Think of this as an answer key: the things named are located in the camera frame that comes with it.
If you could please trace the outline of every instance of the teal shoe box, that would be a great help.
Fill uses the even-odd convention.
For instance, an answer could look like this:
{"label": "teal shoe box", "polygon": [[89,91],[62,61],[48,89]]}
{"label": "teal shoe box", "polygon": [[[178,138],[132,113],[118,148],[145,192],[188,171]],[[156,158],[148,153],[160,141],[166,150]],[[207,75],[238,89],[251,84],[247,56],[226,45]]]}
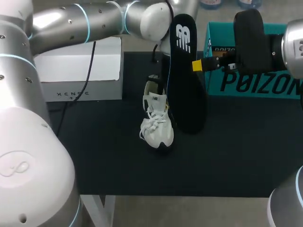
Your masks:
{"label": "teal shoe box", "polygon": [[[286,25],[264,24],[266,34],[282,34]],[[235,48],[233,23],[209,22],[204,57],[217,56]],[[209,95],[261,98],[300,99],[302,80],[294,79],[288,71],[246,75],[225,73],[222,69],[205,73],[205,86]]]}

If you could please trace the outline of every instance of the new balance logo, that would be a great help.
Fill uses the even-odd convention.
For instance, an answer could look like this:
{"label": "new balance logo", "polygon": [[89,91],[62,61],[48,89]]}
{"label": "new balance logo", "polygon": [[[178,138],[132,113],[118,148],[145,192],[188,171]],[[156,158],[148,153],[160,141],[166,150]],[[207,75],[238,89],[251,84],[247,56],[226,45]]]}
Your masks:
{"label": "new balance logo", "polygon": [[177,46],[190,53],[190,31],[189,28],[177,25]]}

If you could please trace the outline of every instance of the white box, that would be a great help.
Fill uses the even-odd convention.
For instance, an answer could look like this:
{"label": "white box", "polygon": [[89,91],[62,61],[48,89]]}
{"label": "white box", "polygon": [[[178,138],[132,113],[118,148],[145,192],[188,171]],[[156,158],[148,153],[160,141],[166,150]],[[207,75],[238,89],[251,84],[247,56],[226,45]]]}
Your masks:
{"label": "white box", "polygon": [[[35,57],[47,102],[72,101],[82,90],[93,43],[68,46]],[[97,41],[89,83],[80,101],[122,99],[123,58],[121,38]]]}

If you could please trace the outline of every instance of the white sneaker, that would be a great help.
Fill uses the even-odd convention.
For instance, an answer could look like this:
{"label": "white sneaker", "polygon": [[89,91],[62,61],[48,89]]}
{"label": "white sneaker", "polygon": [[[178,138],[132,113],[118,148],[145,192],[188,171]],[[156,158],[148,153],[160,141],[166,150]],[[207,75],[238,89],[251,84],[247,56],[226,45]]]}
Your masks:
{"label": "white sneaker", "polygon": [[166,95],[158,95],[157,84],[148,81],[143,96],[143,107],[147,110],[148,119],[141,124],[140,138],[155,149],[167,149],[174,140],[174,130],[168,116]]}

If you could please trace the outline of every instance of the yellow tag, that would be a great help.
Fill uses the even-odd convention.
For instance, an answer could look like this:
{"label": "yellow tag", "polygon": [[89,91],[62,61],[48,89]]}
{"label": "yellow tag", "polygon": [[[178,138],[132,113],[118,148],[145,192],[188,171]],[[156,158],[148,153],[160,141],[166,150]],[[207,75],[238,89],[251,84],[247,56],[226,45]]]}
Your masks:
{"label": "yellow tag", "polygon": [[197,60],[197,61],[193,61],[193,71],[194,72],[202,71],[201,59]]}

